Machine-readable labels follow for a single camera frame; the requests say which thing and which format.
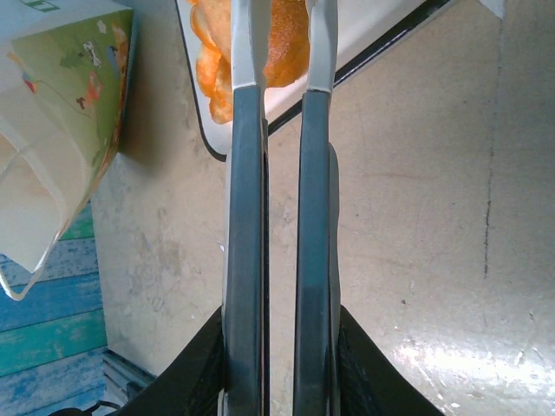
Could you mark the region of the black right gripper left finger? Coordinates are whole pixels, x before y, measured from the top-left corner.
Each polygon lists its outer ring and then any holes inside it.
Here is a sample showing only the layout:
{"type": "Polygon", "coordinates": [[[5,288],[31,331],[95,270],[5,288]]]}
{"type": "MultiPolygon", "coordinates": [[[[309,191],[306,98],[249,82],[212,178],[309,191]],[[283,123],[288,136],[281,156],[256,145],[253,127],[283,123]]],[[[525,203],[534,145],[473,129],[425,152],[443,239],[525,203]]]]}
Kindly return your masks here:
{"type": "Polygon", "coordinates": [[[223,362],[218,309],[170,366],[116,416],[218,416],[223,362]]]}

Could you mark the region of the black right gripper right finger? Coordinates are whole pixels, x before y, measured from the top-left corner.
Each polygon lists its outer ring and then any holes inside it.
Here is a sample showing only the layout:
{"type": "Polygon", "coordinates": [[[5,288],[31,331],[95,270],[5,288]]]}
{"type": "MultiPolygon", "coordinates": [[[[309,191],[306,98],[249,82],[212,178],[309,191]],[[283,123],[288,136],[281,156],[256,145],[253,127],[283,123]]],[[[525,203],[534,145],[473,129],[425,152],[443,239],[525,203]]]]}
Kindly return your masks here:
{"type": "Polygon", "coordinates": [[[355,317],[338,310],[339,416],[442,416],[372,341],[355,317]]]}

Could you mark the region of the grey white food tongs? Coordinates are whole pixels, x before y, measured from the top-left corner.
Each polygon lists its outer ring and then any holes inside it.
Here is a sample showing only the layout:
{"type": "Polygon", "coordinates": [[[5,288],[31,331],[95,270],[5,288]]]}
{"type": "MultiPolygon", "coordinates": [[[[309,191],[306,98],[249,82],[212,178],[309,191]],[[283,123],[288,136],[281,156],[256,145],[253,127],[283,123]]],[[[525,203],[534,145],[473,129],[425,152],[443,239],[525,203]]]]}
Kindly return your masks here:
{"type": "MultiPolygon", "coordinates": [[[[337,0],[306,0],[310,59],[298,177],[293,416],[340,416],[338,165],[330,102],[337,0]]],[[[231,0],[232,143],[225,252],[224,416],[270,410],[268,123],[264,110],[271,0],[231,0]]]]}

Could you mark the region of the white printed paper bag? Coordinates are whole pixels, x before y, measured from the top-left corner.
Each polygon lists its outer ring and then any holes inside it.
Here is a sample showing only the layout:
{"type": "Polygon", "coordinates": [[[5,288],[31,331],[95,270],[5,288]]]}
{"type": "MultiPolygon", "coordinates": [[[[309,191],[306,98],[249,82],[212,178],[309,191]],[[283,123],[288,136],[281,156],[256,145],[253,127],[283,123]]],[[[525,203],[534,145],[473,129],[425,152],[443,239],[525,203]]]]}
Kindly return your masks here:
{"type": "Polygon", "coordinates": [[[134,12],[116,0],[0,0],[0,256],[20,301],[117,153],[134,12]]]}

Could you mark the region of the twisted orange fake bread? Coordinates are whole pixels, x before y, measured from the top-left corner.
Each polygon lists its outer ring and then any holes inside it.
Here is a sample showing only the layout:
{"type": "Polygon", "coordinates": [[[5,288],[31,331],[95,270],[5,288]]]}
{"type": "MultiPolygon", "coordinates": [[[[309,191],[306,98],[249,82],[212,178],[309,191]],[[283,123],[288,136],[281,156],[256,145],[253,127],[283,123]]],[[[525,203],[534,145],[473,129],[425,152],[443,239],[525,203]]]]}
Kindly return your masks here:
{"type": "Polygon", "coordinates": [[[209,99],[212,120],[232,120],[231,0],[187,0],[191,5],[190,26],[200,40],[196,61],[197,83],[209,99]]]}

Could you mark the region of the brown fake baguette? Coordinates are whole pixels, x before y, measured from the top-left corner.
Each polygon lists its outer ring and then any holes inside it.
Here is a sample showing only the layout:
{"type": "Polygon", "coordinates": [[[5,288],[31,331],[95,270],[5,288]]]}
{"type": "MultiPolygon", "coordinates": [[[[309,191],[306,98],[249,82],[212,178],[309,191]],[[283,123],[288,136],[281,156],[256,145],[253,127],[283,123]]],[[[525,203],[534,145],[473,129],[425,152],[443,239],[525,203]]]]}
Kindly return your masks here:
{"type": "Polygon", "coordinates": [[[305,0],[271,0],[266,87],[287,87],[306,73],[310,55],[308,27],[305,0]]]}

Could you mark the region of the aluminium table side rail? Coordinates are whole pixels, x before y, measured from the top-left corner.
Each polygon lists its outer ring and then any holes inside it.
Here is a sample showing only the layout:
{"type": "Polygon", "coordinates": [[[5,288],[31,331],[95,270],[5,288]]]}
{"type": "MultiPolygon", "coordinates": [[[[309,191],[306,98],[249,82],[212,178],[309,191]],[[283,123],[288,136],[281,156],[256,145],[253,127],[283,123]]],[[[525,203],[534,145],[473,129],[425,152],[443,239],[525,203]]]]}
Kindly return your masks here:
{"type": "Polygon", "coordinates": [[[156,377],[116,352],[102,354],[102,371],[107,394],[123,406],[151,385],[156,377]]]}

